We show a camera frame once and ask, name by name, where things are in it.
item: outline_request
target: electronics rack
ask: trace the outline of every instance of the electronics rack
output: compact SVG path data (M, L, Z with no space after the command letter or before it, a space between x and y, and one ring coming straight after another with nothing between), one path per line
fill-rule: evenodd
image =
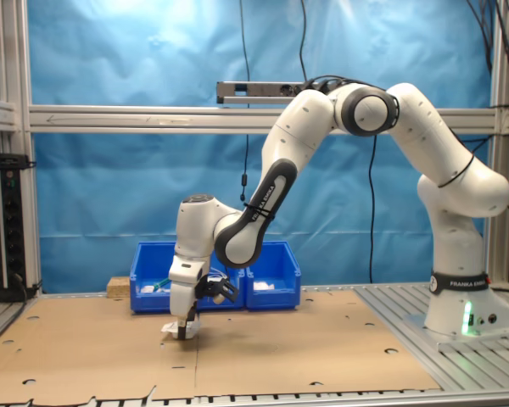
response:
M23 201L20 172L26 156L0 153L0 302L26 301L37 287L27 287Z

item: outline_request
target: black ring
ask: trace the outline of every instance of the black ring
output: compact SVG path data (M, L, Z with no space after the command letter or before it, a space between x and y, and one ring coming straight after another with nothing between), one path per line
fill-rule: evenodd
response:
M438 185L438 188L446 187L451 182L453 182L456 178L461 176L464 172L466 172L466 170L469 168L469 166L473 163L474 160L475 160L475 154L472 154L472 159L469 160L469 163L466 164L464 169L462 171L460 171L458 174L456 174L455 176L453 176L452 178L450 178L447 182L444 182L443 184Z

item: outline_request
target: green status light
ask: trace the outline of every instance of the green status light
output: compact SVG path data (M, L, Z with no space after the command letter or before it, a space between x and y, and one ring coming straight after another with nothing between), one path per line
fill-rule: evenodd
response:
M467 331L469 329L469 315L472 313L472 303L471 301L466 302L466 306L464 307L464 319L461 324L461 334L467 335Z

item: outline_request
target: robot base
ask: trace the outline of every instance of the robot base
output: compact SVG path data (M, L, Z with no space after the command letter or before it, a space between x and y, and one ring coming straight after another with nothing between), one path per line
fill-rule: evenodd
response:
M453 343L509 339L509 304L491 289L444 291L432 295L426 315L409 315L406 323L437 350Z

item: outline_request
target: wooden block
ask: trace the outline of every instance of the wooden block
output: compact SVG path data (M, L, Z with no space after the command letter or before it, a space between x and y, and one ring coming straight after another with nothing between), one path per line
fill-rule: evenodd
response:
M108 283L108 298L129 298L130 278L111 277Z

